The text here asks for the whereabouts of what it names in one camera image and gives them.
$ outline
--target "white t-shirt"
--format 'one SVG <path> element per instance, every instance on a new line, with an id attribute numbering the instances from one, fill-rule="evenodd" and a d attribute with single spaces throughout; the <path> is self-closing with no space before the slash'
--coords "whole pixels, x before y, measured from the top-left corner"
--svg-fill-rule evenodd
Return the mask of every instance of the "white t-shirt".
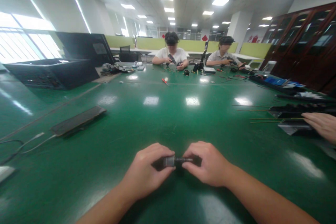
<path id="1" fill-rule="evenodd" d="M 158 58 L 168 58 L 169 54 L 170 53 L 169 53 L 168 48 L 164 47 L 157 52 L 156 57 L 158 57 Z M 183 62 L 184 60 L 187 59 L 186 52 L 180 47 L 176 48 L 176 53 L 172 56 L 175 59 L 176 63 Z"/>

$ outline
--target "green workbench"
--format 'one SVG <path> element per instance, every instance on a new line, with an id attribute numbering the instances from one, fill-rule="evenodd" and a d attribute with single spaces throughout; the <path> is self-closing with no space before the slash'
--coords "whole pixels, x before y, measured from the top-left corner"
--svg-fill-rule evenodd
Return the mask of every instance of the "green workbench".
<path id="1" fill-rule="evenodd" d="M 32 89 L 15 79 L 0 81 L 0 138 L 27 141 L 27 149 L 51 136 L 49 129 L 93 106 L 107 112 L 69 138 L 54 138 L 8 163 L 16 169 L 0 184 L 0 223 L 74 223 L 116 186 L 137 151 L 159 142 L 182 155 L 190 143 L 211 142 L 232 163 L 294 202 L 321 223 L 336 220 L 336 162 L 308 139 L 288 136 L 262 109 L 232 105 L 272 103 L 278 92 L 251 81 L 147 65 L 109 83 L 70 91 Z M 167 86 L 162 78 L 168 78 Z M 11 132 L 11 137 L 4 138 Z M 1 159 L 16 143 L 0 145 Z M 202 184 L 177 169 L 122 223 L 254 223 L 225 188 Z"/>

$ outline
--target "office chair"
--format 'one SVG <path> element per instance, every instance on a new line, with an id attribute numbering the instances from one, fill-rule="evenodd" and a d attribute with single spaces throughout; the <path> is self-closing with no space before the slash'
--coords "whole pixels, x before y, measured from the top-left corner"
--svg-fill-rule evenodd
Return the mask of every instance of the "office chair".
<path id="1" fill-rule="evenodd" d="M 119 54 L 119 60 L 120 62 L 132 62 L 134 63 L 135 61 L 142 62 L 141 57 L 139 57 L 138 54 L 134 52 L 122 52 Z"/>
<path id="2" fill-rule="evenodd" d="M 207 53 L 206 50 L 204 50 L 204 52 L 202 54 L 202 57 L 200 59 L 197 58 L 197 59 L 193 59 L 193 60 L 189 61 L 189 65 L 195 65 L 196 63 L 203 62 L 206 53 Z"/>
<path id="3" fill-rule="evenodd" d="M 120 47 L 120 53 L 130 53 L 131 52 L 131 46 L 127 45 L 125 47 Z"/>

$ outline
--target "screwdriver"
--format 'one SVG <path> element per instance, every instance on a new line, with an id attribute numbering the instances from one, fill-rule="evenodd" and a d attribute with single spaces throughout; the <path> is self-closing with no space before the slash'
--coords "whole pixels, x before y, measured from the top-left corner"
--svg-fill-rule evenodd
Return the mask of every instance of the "screwdriver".
<path id="1" fill-rule="evenodd" d="M 162 79 L 162 81 L 168 85 L 168 83 L 167 83 L 164 79 Z M 168 85 L 168 86 L 169 86 L 169 85 Z"/>

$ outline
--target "black computer case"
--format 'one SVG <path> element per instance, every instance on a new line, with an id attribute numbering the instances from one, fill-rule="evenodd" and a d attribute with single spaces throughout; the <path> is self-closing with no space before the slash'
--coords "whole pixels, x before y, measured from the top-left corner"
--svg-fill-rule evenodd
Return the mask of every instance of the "black computer case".
<path id="1" fill-rule="evenodd" d="M 42 59 L 4 66 L 24 85 L 32 88 L 69 90 L 99 78 L 88 59 Z"/>

